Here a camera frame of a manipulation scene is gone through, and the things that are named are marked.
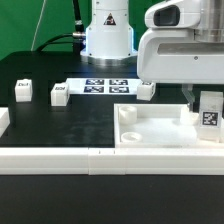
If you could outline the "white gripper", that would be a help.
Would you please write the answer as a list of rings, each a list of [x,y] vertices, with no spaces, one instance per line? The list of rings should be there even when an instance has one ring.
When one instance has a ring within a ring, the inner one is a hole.
[[[224,84],[224,0],[163,0],[145,14],[137,75],[182,85],[190,111],[192,84]]]

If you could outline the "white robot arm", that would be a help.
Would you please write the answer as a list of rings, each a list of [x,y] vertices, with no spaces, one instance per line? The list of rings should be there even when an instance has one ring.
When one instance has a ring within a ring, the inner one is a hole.
[[[92,0],[83,60],[118,65],[137,59],[137,98],[158,83],[177,83],[189,101],[194,84],[224,84],[224,0],[163,0],[145,13],[146,32],[133,47],[128,0]]]

